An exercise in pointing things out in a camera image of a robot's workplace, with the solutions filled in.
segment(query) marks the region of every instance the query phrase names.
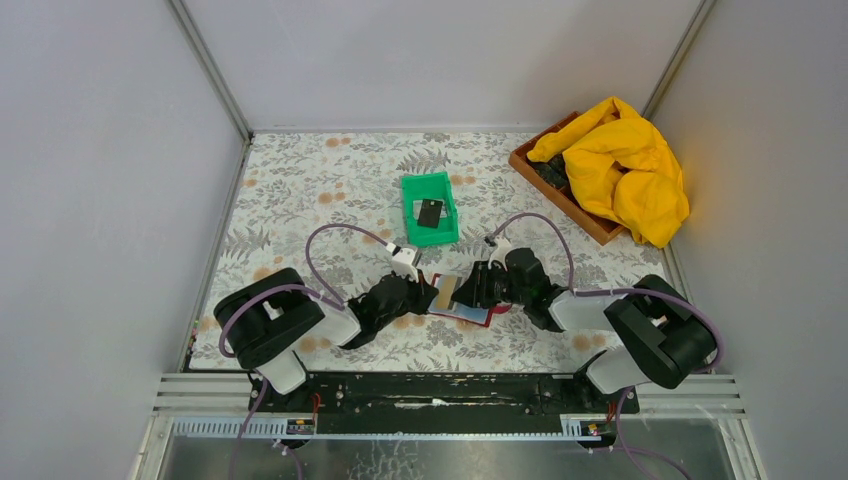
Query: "yellow cloth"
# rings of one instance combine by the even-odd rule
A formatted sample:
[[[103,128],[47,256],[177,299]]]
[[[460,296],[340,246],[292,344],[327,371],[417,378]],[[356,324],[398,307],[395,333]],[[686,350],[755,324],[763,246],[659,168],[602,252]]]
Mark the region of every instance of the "yellow cloth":
[[[629,228],[639,243],[668,245],[689,216],[683,171],[668,143],[616,97],[540,138],[527,159],[547,162],[560,152],[580,206]]]

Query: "floral patterned surface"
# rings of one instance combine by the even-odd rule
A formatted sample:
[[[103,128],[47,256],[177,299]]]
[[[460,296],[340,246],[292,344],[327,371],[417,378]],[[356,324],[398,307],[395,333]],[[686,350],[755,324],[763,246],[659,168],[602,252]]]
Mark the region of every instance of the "floral patterned surface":
[[[507,164],[510,151],[532,135],[519,133],[260,134],[256,136],[203,317],[192,345],[191,369],[238,369],[218,352],[220,327],[212,317],[226,295],[281,268],[294,267],[320,287],[304,259],[309,234],[345,222],[406,243],[400,178],[446,171],[459,212],[460,241],[422,249],[419,264],[434,273],[465,275],[488,258],[483,236],[510,216],[533,211],[563,231],[576,261],[578,288],[629,286],[663,275],[660,251],[623,234],[601,247]],[[536,219],[510,225],[516,246],[533,248],[553,279],[564,284],[565,253]],[[312,244],[313,261],[346,299],[390,271],[387,253],[371,238],[331,229]],[[407,315],[353,351],[304,337],[297,352],[311,370],[570,372],[605,347],[609,332],[551,333],[536,329],[513,308],[489,328],[434,315]]]

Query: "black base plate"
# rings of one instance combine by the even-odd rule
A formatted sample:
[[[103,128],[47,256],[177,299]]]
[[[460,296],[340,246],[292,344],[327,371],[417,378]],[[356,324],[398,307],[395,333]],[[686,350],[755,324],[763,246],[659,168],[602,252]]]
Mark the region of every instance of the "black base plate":
[[[317,393],[322,434],[560,433],[561,414],[606,415],[620,398],[589,390],[571,375],[321,372],[269,388],[258,411],[311,414]],[[639,412],[635,393],[622,411]]]

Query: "gray floor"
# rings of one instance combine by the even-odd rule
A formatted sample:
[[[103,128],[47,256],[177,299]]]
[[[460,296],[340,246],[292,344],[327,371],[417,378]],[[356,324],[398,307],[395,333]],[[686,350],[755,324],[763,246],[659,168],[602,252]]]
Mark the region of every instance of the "gray floor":
[[[694,479],[731,479],[720,433],[707,420],[630,420],[628,444],[667,455]],[[177,437],[166,457],[164,480],[224,480],[235,441]],[[589,455],[575,443],[535,441],[330,441],[314,440],[297,450],[305,478],[315,479],[626,479],[641,478],[624,453]],[[296,478],[294,460],[267,440],[244,441],[239,480]],[[662,479],[677,471],[645,460]]]

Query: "floor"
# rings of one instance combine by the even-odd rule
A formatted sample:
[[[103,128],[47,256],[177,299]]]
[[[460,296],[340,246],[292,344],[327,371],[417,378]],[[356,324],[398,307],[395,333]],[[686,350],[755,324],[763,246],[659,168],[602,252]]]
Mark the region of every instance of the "floor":
[[[419,267],[467,274],[488,258],[483,236],[515,213],[551,218],[576,261],[578,288],[630,286],[663,274],[661,253],[625,233],[604,247],[545,199],[508,164],[524,133],[259,134],[245,169],[225,244],[203,315],[190,347],[190,370],[239,369],[218,352],[220,327],[212,317],[226,295],[284,267],[319,286],[304,259],[308,235],[330,222],[356,224],[397,244],[406,241],[400,178],[446,171],[459,211],[460,241],[422,249]],[[507,229],[516,246],[529,246],[553,279],[564,283],[566,257],[545,224],[524,219]],[[387,253],[372,239],[330,230],[312,246],[316,267],[346,298],[390,271]],[[377,339],[345,351],[305,337],[297,352],[311,370],[571,372],[600,349],[618,344],[601,331],[543,332],[518,309],[497,315],[489,328],[434,315],[409,315]]]
[[[692,478],[734,478],[720,431],[709,420],[626,420],[624,426],[630,445],[680,462]],[[162,479],[224,480],[234,443],[232,439],[175,437]],[[239,449],[236,478],[296,478],[291,456],[283,457],[271,446],[270,440],[245,440]],[[589,455],[573,442],[312,440],[296,454],[308,479],[642,478],[624,453]],[[683,478],[654,460],[643,465],[661,479]]]

